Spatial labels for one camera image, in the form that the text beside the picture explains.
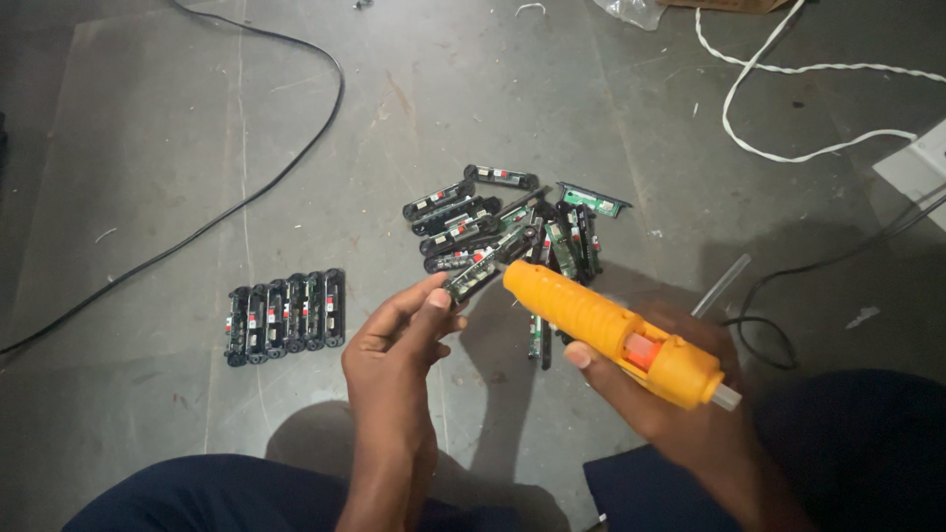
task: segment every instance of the black cable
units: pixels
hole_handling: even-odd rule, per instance
[[[936,200],[935,202],[933,202],[933,204],[931,204],[930,206],[928,206],[928,207],[926,207],[925,209],[921,210],[919,214],[917,214],[917,215],[914,216],[913,218],[909,219],[907,222],[904,222],[902,225],[900,225],[900,226],[897,227],[897,228],[894,228],[894,226],[897,225],[897,222],[899,221],[899,219],[895,220],[894,222],[892,222],[890,225],[888,225],[888,226],[885,227],[884,229],[881,229],[880,231],[878,231],[877,234],[875,234],[873,237],[870,237],[869,239],[865,240],[864,242],[861,242],[860,245],[858,245],[857,247],[851,249],[851,250],[848,251],[847,253],[841,254],[841,255],[839,255],[839,256],[837,256],[837,257],[834,257],[834,258],[828,258],[828,259],[825,259],[825,260],[821,260],[821,261],[818,261],[818,262],[809,264],[808,266],[801,266],[801,267],[799,267],[799,268],[792,268],[792,269],[790,269],[790,270],[781,270],[781,271],[779,271],[779,272],[775,272],[775,273],[773,273],[773,274],[766,275],[765,277],[759,279],[759,281],[757,281],[756,284],[754,284],[754,285],[752,286],[752,289],[749,290],[749,294],[745,297],[745,300],[743,301],[743,307],[742,307],[742,309],[739,311],[739,315],[736,316],[735,318],[726,320],[725,322],[723,322],[723,323],[720,324],[720,325],[722,325],[723,327],[728,327],[728,326],[730,326],[730,325],[735,325],[735,326],[736,326],[736,332],[739,334],[739,340],[743,343],[743,345],[745,346],[745,348],[746,348],[746,350],[749,352],[749,354],[751,354],[753,357],[755,357],[759,362],[762,362],[763,364],[768,364],[768,365],[770,365],[770,366],[772,366],[772,367],[775,367],[775,368],[777,368],[777,369],[795,369],[795,368],[797,368],[797,367],[798,367],[798,355],[797,355],[797,353],[796,353],[796,351],[795,351],[795,347],[792,345],[791,340],[788,339],[788,335],[785,334],[785,331],[783,331],[783,330],[782,330],[778,325],[776,325],[775,322],[773,322],[772,320],[768,320],[768,319],[761,318],[761,317],[758,317],[758,316],[746,316],[746,315],[745,315],[745,314],[749,311],[749,307],[752,306],[752,301],[755,299],[756,294],[759,292],[759,290],[761,290],[763,286],[765,286],[766,284],[768,284],[769,281],[771,281],[772,279],[775,279],[776,277],[781,277],[781,276],[783,276],[783,275],[804,274],[804,273],[810,272],[810,271],[812,271],[812,270],[817,270],[817,269],[819,269],[819,268],[824,268],[824,267],[826,267],[826,266],[831,266],[831,265],[836,264],[836,263],[838,263],[838,262],[840,262],[840,261],[842,261],[842,260],[846,260],[846,259],[851,258],[851,257],[854,257],[854,256],[856,256],[856,255],[860,255],[860,254],[864,253],[865,251],[867,251],[868,249],[873,248],[874,246],[880,245],[880,244],[882,244],[882,243],[884,243],[884,242],[886,242],[886,241],[888,241],[888,240],[890,240],[890,239],[893,239],[894,237],[897,237],[897,236],[898,236],[900,233],[902,233],[903,231],[906,231],[906,230],[909,229],[910,227],[913,227],[914,225],[916,225],[917,223],[919,223],[920,220],[922,220],[922,219],[926,218],[927,216],[929,216],[930,213],[932,213],[933,211],[935,211],[938,207],[940,207],[940,206],[943,205],[944,203],[946,203],[946,196],[943,196],[942,198],[939,198],[938,200]],[[750,343],[746,340],[745,336],[743,335],[743,323],[746,323],[746,322],[758,322],[758,323],[763,323],[763,324],[766,324],[767,326],[773,328],[773,329],[775,330],[775,332],[779,335],[779,339],[781,340],[782,344],[783,344],[784,347],[785,347],[785,356],[786,356],[786,358],[788,359],[788,363],[783,363],[783,362],[776,361],[776,360],[772,359],[771,357],[769,357],[768,355],[765,355],[765,354],[761,353],[761,352],[760,352],[759,350],[757,350],[755,347],[753,347],[752,344],[750,344]]]
[[[306,146],[305,146],[304,148],[302,148],[301,151],[299,151],[299,154],[296,155],[295,158],[293,158],[293,159],[289,162],[289,164],[288,164],[285,168],[283,168],[283,170],[282,170],[281,172],[279,172],[278,175],[276,175],[276,177],[272,178],[272,181],[269,181],[269,182],[266,183],[262,188],[260,188],[259,190],[257,190],[257,191],[254,192],[253,194],[251,194],[250,196],[247,196],[245,199],[243,199],[243,201],[241,201],[241,202],[239,202],[238,204],[235,204],[234,206],[232,206],[232,207],[230,207],[229,209],[225,210],[222,214],[220,214],[219,216],[217,216],[216,218],[214,218],[213,220],[211,220],[210,222],[208,222],[204,227],[201,227],[200,229],[198,229],[193,235],[187,237],[187,238],[184,239],[184,240],[181,240],[181,242],[179,242],[177,245],[171,247],[170,249],[168,249],[167,251],[164,251],[163,253],[159,254],[159,255],[156,256],[156,257],[153,257],[153,258],[151,258],[151,259],[149,259],[149,260],[146,260],[145,262],[142,262],[142,263],[139,264],[138,266],[135,266],[134,268],[128,270],[126,273],[124,273],[124,274],[122,274],[122,275],[119,275],[118,277],[115,278],[114,281],[112,281],[111,283],[109,283],[109,284],[103,286],[102,288],[98,289],[97,292],[95,292],[95,293],[93,293],[92,295],[86,297],[85,300],[83,300],[81,303],[79,303],[78,305],[76,305],[76,306],[73,307],[72,309],[67,310],[65,314],[63,314],[62,316],[60,316],[60,317],[56,318],[55,320],[53,320],[53,322],[52,322],[51,324],[47,325],[47,326],[44,327],[44,328],[41,328],[40,330],[38,330],[38,331],[36,331],[35,333],[29,335],[28,337],[26,337],[25,339],[23,339],[23,340],[17,342],[16,344],[13,344],[12,346],[4,347],[3,349],[0,349],[0,355],[5,354],[5,353],[9,353],[9,352],[11,352],[11,351],[14,350],[14,349],[17,349],[17,348],[19,348],[19,347],[25,346],[26,344],[29,344],[30,342],[33,342],[33,341],[35,341],[35,340],[37,340],[37,339],[39,339],[39,338],[45,336],[45,335],[48,334],[51,330],[53,330],[54,328],[56,328],[56,327],[62,325],[63,323],[65,323],[66,320],[68,320],[69,318],[71,318],[71,317],[75,316],[76,314],[78,314],[80,311],[82,311],[82,309],[85,309],[86,307],[88,307],[90,304],[92,304],[92,302],[94,302],[95,300],[97,300],[99,297],[101,297],[102,295],[104,295],[105,293],[107,293],[108,291],[110,291],[111,289],[113,289],[113,288],[115,288],[116,286],[120,285],[121,283],[127,281],[128,279],[130,279],[130,278],[133,277],[134,275],[140,273],[141,271],[147,269],[148,267],[150,267],[150,266],[153,265],[154,263],[159,262],[159,261],[161,261],[161,260],[163,260],[163,259],[165,259],[165,258],[171,256],[172,254],[174,254],[175,252],[179,251],[181,248],[183,248],[184,246],[186,246],[186,245],[189,244],[190,242],[192,242],[192,241],[194,241],[195,239],[197,239],[197,237],[199,237],[200,235],[203,235],[204,233],[206,233],[206,232],[207,232],[208,230],[210,230],[210,228],[213,227],[214,225],[217,225],[218,223],[220,223],[220,222],[222,222],[224,219],[226,219],[228,216],[232,215],[233,213],[237,212],[239,209],[241,209],[241,208],[243,208],[244,206],[248,205],[250,202],[252,202],[252,201],[258,199],[258,198],[261,197],[263,194],[269,192],[271,188],[273,188],[273,187],[276,186],[280,181],[282,181],[283,178],[286,177],[286,175],[287,175],[290,171],[292,171],[292,169],[295,168],[296,165],[299,164],[299,161],[301,161],[302,158],[306,156],[306,153],[308,153],[308,151],[312,148],[312,146],[314,146],[315,143],[318,142],[318,140],[319,140],[320,138],[322,138],[322,135],[328,130],[328,128],[332,125],[332,122],[335,121],[335,117],[339,114],[339,109],[342,107],[342,96],[343,96],[344,93],[345,93],[345,74],[344,74],[344,71],[342,70],[342,66],[339,64],[338,60],[335,59],[335,58],[332,56],[332,54],[326,52],[324,49],[318,47],[318,46],[315,45],[315,44],[308,43],[308,42],[303,41],[303,40],[301,40],[301,39],[296,39],[295,37],[290,37],[290,36],[288,36],[288,35],[283,35],[283,34],[281,34],[281,33],[276,33],[276,32],[274,32],[274,31],[267,31],[267,30],[265,30],[265,29],[259,29],[258,27],[249,27],[249,26],[246,26],[246,25],[244,25],[244,24],[240,24],[240,23],[238,23],[238,22],[234,22],[234,21],[232,21],[232,20],[230,20],[230,19],[227,19],[227,18],[225,18],[225,17],[221,17],[220,15],[215,15],[215,14],[213,14],[213,13],[204,13],[204,12],[201,12],[201,11],[195,11],[195,10],[193,10],[193,9],[186,8],[185,6],[182,6],[181,4],[179,4],[177,0],[170,0],[170,1],[171,1],[175,6],[177,6],[178,8],[183,9],[184,11],[186,11],[186,12],[188,12],[188,13],[190,13],[190,14],[198,15],[198,16],[201,16],[201,17],[207,17],[207,18],[214,19],[214,20],[219,20],[219,21],[225,22],[225,23],[227,23],[227,24],[230,24],[230,25],[233,25],[233,26],[236,26],[236,27],[240,27],[240,28],[246,29],[246,30],[251,31],[251,32],[253,32],[253,33],[258,33],[258,34],[260,34],[260,35],[265,35],[265,36],[267,36],[267,37],[273,37],[274,39],[281,39],[281,40],[283,40],[283,41],[289,41],[290,43],[300,44],[300,45],[302,45],[302,46],[305,46],[306,48],[309,48],[309,49],[312,49],[312,50],[315,50],[315,51],[317,51],[317,52],[320,52],[320,53],[324,54],[328,59],[332,60],[332,62],[333,62],[334,65],[335,65],[335,69],[338,70],[338,72],[339,72],[339,93],[338,93],[338,95],[335,97],[335,105],[332,107],[332,113],[328,116],[328,120],[325,121],[325,124],[322,126],[322,128],[319,130],[319,132],[316,133],[314,137],[312,137],[312,140],[310,140],[310,141],[308,142],[308,144],[306,144]]]

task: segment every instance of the plastic bag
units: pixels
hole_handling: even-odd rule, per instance
[[[594,0],[594,3],[611,16],[647,31],[657,29],[660,15],[667,9],[667,6],[658,4],[657,0]]]

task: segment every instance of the debris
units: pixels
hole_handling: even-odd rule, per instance
[[[98,244],[98,241],[99,241],[99,240],[104,239],[106,235],[109,235],[109,234],[111,234],[111,233],[114,233],[114,232],[117,231],[117,230],[118,230],[117,227],[113,227],[113,228],[109,229],[108,231],[102,233],[102,235],[96,239],[96,244]]]
[[[866,307],[864,309],[861,309],[861,314],[857,316],[856,318],[854,318],[854,321],[850,322],[844,328],[855,328],[861,325],[865,320],[870,319],[879,313],[881,313],[881,310],[878,309],[877,307]]]
[[[523,4],[519,6],[519,9],[516,9],[516,16],[519,16],[519,12],[526,8],[542,8],[542,14],[545,14],[545,6],[539,4],[538,2],[534,4]]]

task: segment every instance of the cardboard box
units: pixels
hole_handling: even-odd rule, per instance
[[[688,8],[722,9],[743,13],[767,13],[781,6],[788,0],[657,0],[667,6],[686,6]]]

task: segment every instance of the fingernail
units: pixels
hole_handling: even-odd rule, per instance
[[[591,357],[588,356],[587,350],[576,344],[566,347],[565,358],[569,359],[569,362],[572,364],[575,364],[578,369],[585,369],[591,364]]]
[[[438,309],[448,309],[450,307],[450,294],[442,288],[435,289],[427,296],[427,302]]]

